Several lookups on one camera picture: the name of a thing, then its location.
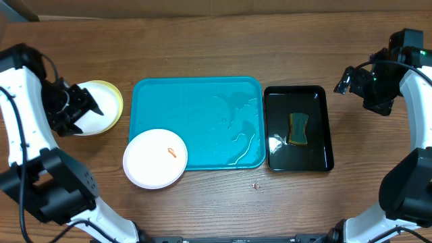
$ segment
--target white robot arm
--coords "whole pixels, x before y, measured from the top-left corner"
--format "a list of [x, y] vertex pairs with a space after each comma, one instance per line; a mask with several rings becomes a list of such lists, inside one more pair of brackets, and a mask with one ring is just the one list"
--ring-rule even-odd
[[[432, 78], [432, 67], [423, 66], [419, 70]], [[400, 82], [400, 91], [408, 110], [411, 150], [432, 146], [432, 106], [429, 105], [432, 104], [432, 86], [417, 73], [408, 70]], [[396, 226], [410, 230], [420, 227], [411, 221], [388, 219], [385, 211], [376, 203], [361, 215], [345, 222], [344, 239], [346, 243], [368, 242]], [[397, 234], [394, 232], [378, 242], [384, 242]]]
[[[101, 111], [86, 89], [47, 82], [41, 57], [25, 45], [0, 53], [0, 68], [3, 68], [0, 70], [0, 87], [16, 105], [27, 151], [23, 161], [15, 110], [7, 95], [0, 92], [11, 167], [0, 175], [1, 189], [18, 202], [22, 181], [19, 168], [26, 166], [24, 208], [38, 220], [74, 225], [102, 243], [144, 242], [144, 232], [133, 222], [120, 217], [101, 199], [91, 172], [61, 151], [55, 142], [51, 128], [61, 136], [79, 133], [80, 128], [74, 123], [89, 112], [100, 114]], [[40, 186], [33, 185], [44, 173], [50, 173], [53, 179]]]
[[[397, 32], [389, 49], [356, 68], [348, 67], [335, 87], [335, 92], [345, 94], [350, 85], [350, 92], [364, 99], [364, 108], [381, 115], [389, 115], [393, 99], [402, 95], [411, 153], [384, 177], [379, 202], [341, 221], [330, 231], [328, 243], [384, 242], [400, 232], [432, 225], [432, 56], [422, 48], [421, 31]], [[361, 68], [368, 64], [374, 65], [370, 72]]]

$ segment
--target wood grain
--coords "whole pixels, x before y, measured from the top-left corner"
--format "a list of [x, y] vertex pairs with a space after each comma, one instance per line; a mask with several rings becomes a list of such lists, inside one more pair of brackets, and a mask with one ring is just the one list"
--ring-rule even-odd
[[[432, 48], [431, 22], [430, 11], [41, 22], [8, 24], [1, 48], [26, 42], [47, 54], [70, 82], [106, 80], [120, 89], [124, 112], [112, 130], [57, 141], [92, 170], [103, 199], [150, 235], [292, 236], [327, 233], [340, 219], [373, 205], [384, 175], [409, 153], [403, 98], [396, 99], [389, 117], [381, 117], [364, 110], [354, 94], [332, 91], [347, 66], [366, 61], [404, 27], [424, 30], [425, 47]], [[263, 88], [318, 84], [326, 90], [331, 173], [272, 173], [264, 164], [186, 172], [164, 190], [142, 190], [128, 181], [122, 156], [139, 80], [239, 75], [255, 77]], [[7, 169], [7, 154], [0, 122], [0, 171]], [[250, 186], [258, 178], [261, 190]], [[22, 242], [16, 203], [0, 194], [0, 205], [1, 241]], [[47, 242], [63, 228], [31, 217], [27, 225], [36, 242]], [[425, 229], [419, 232], [432, 238]], [[74, 230], [63, 241], [87, 239]], [[404, 234], [394, 241], [416, 240]]]
[[22, 0], [39, 16], [154, 18], [432, 10], [430, 0]]

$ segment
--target green sponge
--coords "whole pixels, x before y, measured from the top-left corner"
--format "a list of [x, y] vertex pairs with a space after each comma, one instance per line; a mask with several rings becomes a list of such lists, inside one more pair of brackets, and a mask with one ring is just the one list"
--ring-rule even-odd
[[307, 145], [306, 139], [306, 125], [308, 123], [308, 115], [304, 113], [291, 113], [290, 114], [290, 137], [289, 144], [294, 145]]

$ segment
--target white plate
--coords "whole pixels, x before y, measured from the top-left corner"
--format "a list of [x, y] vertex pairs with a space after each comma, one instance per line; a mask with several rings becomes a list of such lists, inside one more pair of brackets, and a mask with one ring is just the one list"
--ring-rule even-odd
[[183, 140], [164, 129], [139, 134], [123, 155], [126, 176], [146, 189], [159, 189], [174, 183], [183, 174], [187, 162], [188, 150]]

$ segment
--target blue tray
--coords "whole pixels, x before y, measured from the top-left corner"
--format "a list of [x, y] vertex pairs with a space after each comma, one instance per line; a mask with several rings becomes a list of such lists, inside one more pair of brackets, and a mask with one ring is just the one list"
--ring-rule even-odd
[[129, 141], [162, 128], [185, 142], [188, 171], [258, 167], [265, 159], [261, 93], [246, 76], [141, 80], [132, 95]]

